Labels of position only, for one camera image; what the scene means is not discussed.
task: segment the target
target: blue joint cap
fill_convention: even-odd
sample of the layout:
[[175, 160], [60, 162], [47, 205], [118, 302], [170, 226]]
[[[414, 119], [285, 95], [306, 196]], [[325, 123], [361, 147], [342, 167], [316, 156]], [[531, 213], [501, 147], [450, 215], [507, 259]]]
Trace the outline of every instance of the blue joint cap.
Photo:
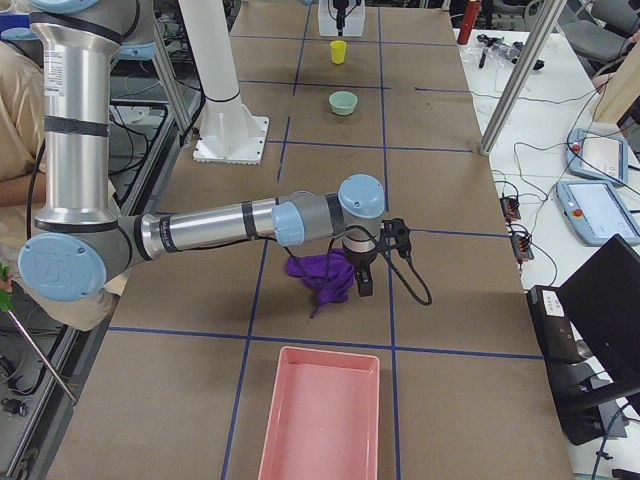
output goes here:
[[118, 60], [152, 60], [156, 54], [156, 42], [139, 45], [123, 45], [116, 54]]
[[338, 190], [340, 205], [357, 218], [372, 220], [384, 213], [384, 189], [371, 175], [359, 173], [347, 178]]
[[276, 205], [271, 210], [276, 240], [283, 247], [292, 247], [304, 243], [304, 223], [302, 216], [291, 202]]
[[40, 41], [38, 36], [35, 33], [33, 33], [31, 29], [24, 28], [24, 27], [9, 28], [8, 30], [3, 31], [0, 34], [0, 37], [2, 37], [2, 40], [7, 40], [9, 42], [31, 41], [31, 40]]
[[82, 240], [62, 233], [42, 233], [28, 240], [18, 268], [31, 288], [58, 302], [88, 297], [107, 281], [100, 255]]
[[30, 0], [31, 5], [49, 13], [78, 13], [93, 7], [100, 0]]

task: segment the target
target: white table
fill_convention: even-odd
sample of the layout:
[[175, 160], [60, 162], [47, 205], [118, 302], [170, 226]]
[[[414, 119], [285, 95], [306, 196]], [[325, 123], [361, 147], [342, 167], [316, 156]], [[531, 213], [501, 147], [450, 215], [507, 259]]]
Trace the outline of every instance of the white table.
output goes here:
[[[498, 99], [476, 94], [500, 96], [513, 70], [513, 65], [506, 60], [488, 56], [484, 68], [480, 69], [478, 65], [481, 50], [476, 36], [481, 33], [489, 37], [504, 37], [509, 43], [526, 41], [528, 33], [474, 31], [469, 44], [460, 47], [460, 56], [469, 89], [474, 94], [476, 116], [484, 132]], [[545, 61], [544, 68], [530, 75], [520, 97], [564, 101], [593, 92], [590, 79], [562, 35], [550, 36], [540, 58]], [[523, 179], [529, 181], [544, 192], [552, 192], [559, 180], [577, 178], [564, 173], [566, 167], [564, 145], [544, 152], [526, 146], [517, 147], [521, 176], [514, 156], [514, 144], [524, 142], [539, 148], [547, 148], [566, 142], [568, 132], [575, 127], [588, 127], [603, 133], [618, 131], [616, 125], [592, 122], [591, 106], [596, 101], [597, 96], [591, 94], [561, 105], [518, 100], [490, 155], [491, 167], [496, 170], [495, 180], [511, 182], [518, 188], [521, 195], [527, 194], [520, 199], [522, 220], [519, 223], [529, 231], [533, 231], [533, 242], [555, 261], [558, 271], [554, 285], [564, 282], [595, 253], [597, 247], [586, 246], [578, 239], [561, 213], [555, 195], [550, 193], [549, 200], [541, 206], [541, 202], [536, 197], [528, 194], [543, 196], [542, 193], [523, 181]], [[630, 163], [637, 165], [637, 159], [632, 152], [629, 153]], [[640, 172], [629, 172], [629, 184], [635, 189], [640, 189]], [[510, 185], [496, 183], [496, 187], [499, 195], [503, 188], [506, 195], [515, 193]], [[638, 195], [626, 188], [618, 189], [618, 193], [629, 209], [640, 209]], [[635, 250], [640, 252], [640, 247], [635, 247]], [[536, 258], [533, 261], [523, 265], [521, 279], [524, 289], [537, 284], [548, 285], [554, 278], [555, 267], [552, 262], [537, 249], [534, 249], [534, 255]], [[634, 416], [635, 412], [627, 409], [625, 414]], [[608, 441], [605, 451], [614, 458], [600, 462], [598, 470], [600, 475], [610, 475], [613, 468], [640, 472], [640, 425], [631, 424], [627, 428], [627, 433], [628, 439]], [[598, 450], [600, 441], [600, 439], [594, 440], [580, 447], [575, 447], [567, 441], [576, 473], [591, 473], [595, 462], [594, 453]]]

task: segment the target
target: yellow cup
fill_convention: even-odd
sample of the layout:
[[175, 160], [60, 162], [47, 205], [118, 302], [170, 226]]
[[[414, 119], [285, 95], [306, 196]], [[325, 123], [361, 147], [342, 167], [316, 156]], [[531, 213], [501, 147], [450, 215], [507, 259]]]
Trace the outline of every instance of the yellow cup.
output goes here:
[[347, 42], [344, 40], [334, 40], [331, 46], [331, 61], [336, 65], [344, 63], [344, 57], [347, 54]]

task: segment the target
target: device screen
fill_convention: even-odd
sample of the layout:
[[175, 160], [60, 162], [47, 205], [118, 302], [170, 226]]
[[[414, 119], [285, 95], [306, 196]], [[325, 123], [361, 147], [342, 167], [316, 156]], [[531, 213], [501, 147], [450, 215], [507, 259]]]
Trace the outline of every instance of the device screen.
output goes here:
[[597, 238], [611, 238], [616, 233], [625, 238], [637, 236], [606, 185], [580, 183], [569, 185], [569, 189]]
[[588, 134], [582, 143], [582, 168], [590, 172], [620, 175], [620, 141]]

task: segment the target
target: purple cloth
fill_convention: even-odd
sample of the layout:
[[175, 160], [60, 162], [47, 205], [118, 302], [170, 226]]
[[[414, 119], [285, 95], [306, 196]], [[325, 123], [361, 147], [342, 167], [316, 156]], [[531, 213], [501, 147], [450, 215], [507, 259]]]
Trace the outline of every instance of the purple cloth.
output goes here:
[[318, 306], [312, 312], [313, 318], [318, 310], [327, 303], [342, 303], [349, 300], [347, 292], [353, 286], [354, 268], [344, 256], [344, 252], [334, 248], [329, 256], [329, 272], [327, 255], [311, 257], [290, 257], [285, 267], [287, 274], [302, 278], [306, 287], [315, 290]]

